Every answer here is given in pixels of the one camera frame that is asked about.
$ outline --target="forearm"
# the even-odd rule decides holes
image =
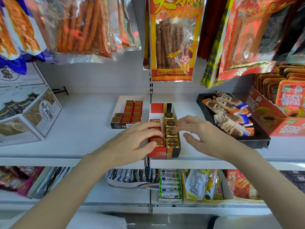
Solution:
[[[232,164],[250,181],[283,228],[305,225],[305,195],[259,152],[244,148]]]
[[[50,193],[19,219],[11,229],[64,229],[90,190],[108,168],[103,159],[88,154]]]

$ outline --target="white shelf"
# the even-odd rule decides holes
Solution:
[[[230,203],[225,205],[184,205],[158,202],[158,192],[151,191],[153,214],[206,214],[219,216],[271,214],[265,204]]]
[[[196,103],[197,94],[153,94],[152,103],[172,103],[177,118],[204,115]],[[181,152],[178,158],[150,159],[151,168],[163,169],[235,169],[228,162],[212,158],[195,150],[180,134]],[[269,148],[258,151],[278,170],[305,170],[304,137],[271,137]]]
[[[0,190],[0,210],[29,210],[38,202],[15,192]],[[111,188],[106,177],[93,187],[79,211],[148,213],[150,191]]]
[[[58,94],[63,111],[46,140],[1,147],[0,165],[75,166],[82,156],[93,152],[123,130],[112,129],[110,126],[119,96],[120,94]],[[150,95],[143,96],[143,120],[147,121]],[[122,168],[144,169],[144,159]]]

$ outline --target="person's left hand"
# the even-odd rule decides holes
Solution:
[[[135,123],[95,150],[92,153],[94,159],[103,161],[108,169],[141,160],[157,146],[157,142],[138,148],[140,143],[151,136],[163,137],[162,132],[152,127],[161,125],[158,122]]]

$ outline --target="gray floor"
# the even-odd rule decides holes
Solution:
[[[130,229],[206,229],[210,215],[151,215],[151,214],[115,214],[124,217]]]

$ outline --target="person's right hand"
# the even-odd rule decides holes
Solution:
[[[176,125],[173,133],[188,131],[197,134],[200,141],[189,133],[184,133],[183,136],[197,151],[208,156],[232,162],[248,149],[246,145],[199,117],[185,116]]]

